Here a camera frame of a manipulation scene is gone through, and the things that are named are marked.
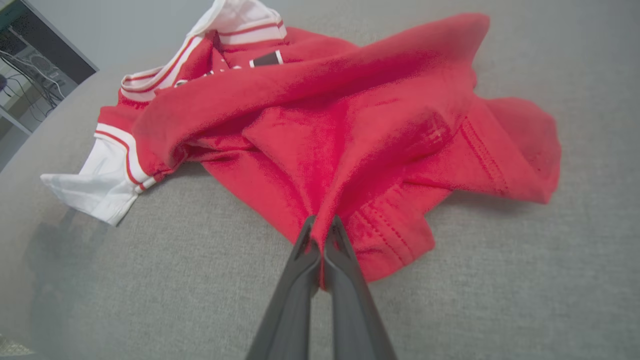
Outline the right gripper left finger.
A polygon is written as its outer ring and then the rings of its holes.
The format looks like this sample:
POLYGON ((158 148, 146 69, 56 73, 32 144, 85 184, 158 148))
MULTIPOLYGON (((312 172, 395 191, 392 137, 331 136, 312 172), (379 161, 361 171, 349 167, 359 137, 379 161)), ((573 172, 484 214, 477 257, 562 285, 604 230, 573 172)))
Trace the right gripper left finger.
POLYGON ((302 224, 285 268, 247 352, 247 360, 307 360, 311 301, 319 287, 322 255, 311 239, 315 216, 302 224))

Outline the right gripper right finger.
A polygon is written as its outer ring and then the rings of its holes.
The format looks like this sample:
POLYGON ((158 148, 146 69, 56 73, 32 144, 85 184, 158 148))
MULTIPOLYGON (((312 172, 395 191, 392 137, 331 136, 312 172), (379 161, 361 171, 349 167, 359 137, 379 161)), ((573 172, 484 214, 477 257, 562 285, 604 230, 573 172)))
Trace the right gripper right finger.
POLYGON ((338 216, 327 233, 323 260, 324 287, 332 297, 333 358, 396 360, 393 344, 338 216))

